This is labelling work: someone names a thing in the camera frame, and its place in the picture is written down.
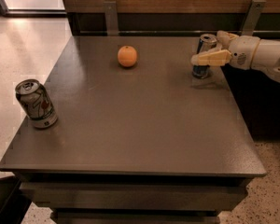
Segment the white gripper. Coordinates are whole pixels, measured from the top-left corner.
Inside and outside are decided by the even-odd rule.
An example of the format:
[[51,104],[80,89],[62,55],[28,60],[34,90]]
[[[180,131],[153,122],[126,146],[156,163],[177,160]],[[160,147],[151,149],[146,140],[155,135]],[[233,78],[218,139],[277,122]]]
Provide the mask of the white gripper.
[[229,63],[233,68],[248,70],[251,68],[255,51],[260,39],[255,36],[217,32],[217,41],[222,45],[208,51],[203,51],[191,57],[193,65],[198,66],[224,66]]

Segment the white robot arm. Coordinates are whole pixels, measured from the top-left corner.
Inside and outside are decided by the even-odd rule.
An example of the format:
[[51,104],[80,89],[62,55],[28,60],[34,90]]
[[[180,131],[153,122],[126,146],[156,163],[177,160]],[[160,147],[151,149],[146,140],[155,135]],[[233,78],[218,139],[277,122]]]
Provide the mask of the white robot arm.
[[224,66],[256,70],[280,83],[280,41],[218,31],[216,46],[191,58],[197,66]]

